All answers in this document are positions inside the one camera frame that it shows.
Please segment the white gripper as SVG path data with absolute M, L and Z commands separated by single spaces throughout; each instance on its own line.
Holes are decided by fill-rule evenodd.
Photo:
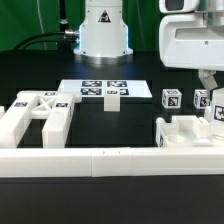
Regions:
M 215 71 L 224 71 L 224 26 L 206 26 L 199 13 L 167 15 L 159 27 L 159 53 L 166 67 L 203 69 L 199 79 L 213 90 Z

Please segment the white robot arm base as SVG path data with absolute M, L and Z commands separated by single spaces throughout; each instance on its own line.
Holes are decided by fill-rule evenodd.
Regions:
M 122 17 L 123 0 L 85 0 L 85 19 L 79 26 L 76 61 L 118 64 L 132 59 L 128 26 Z

